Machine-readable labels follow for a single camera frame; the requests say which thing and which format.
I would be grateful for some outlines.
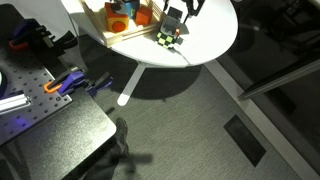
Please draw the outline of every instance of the green object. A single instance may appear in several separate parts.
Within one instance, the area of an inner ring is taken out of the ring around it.
[[[173,36],[169,36],[169,35],[165,35],[161,32],[159,32],[157,34],[157,40],[158,44],[160,46],[163,46],[164,48],[167,49],[172,49],[173,48],[173,44],[175,43],[175,39],[173,38]]]

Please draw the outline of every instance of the orange block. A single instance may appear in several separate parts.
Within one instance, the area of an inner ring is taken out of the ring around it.
[[[141,6],[137,12],[136,23],[138,25],[148,25],[151,23],[151,19],[152,10],[145,6]]]
[[[128,29],[129,16],[127,14],[118,14],[111,9],[112,3],[105,3],[107,30],[117,33]]]

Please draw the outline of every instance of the wooden box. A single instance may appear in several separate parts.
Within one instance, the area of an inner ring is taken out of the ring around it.
[[[83,9],[88,15],[92,24],[97,29],[99,35],[104,40],[105,45],[109,48],[113,44],[127,39],[158,31],[164,18],[163,7],[159,7],[153,0],[140,0],[141,5],[152,9],[153,17],[149,25],[136,25],[134,20],[129,21],[129,28],[119,33],[107,31],[106,14],[104,3],[106,0],[81,0]]]

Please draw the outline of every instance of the metal optical breadboard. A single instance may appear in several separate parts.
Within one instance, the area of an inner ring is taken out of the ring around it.
[[[27,108],[0,116],[0,145],[71,102],[69,96],[45,93],[43,85],[54,78],[31,52],[12,53],[0,48],[0,70],[8,79],[5,97],[23,90],[32,101]]]

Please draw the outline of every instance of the white round table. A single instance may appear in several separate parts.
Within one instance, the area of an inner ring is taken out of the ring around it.
[[[70,17],[88,35],[104,44],[95,27],[85,14],[81,0],[61,0]],[[163,7],[161,0],[154,0]],[[181,0],[169,1],[169,6],[183,11],[182,21],[187,15],[187,7]],[[206,0],[198,16],[186,22],[188,34],[180,37],[183,43],[177,51],[168,50],[154,42],[153,36],[139,36],[114,44],[111,49],[121,55],[138,61],[139,65],[118,99],[123,106],[130,98],[146,67],[184,68],[215,60],[227,51],[234,42],[238,22],[230,0]]]

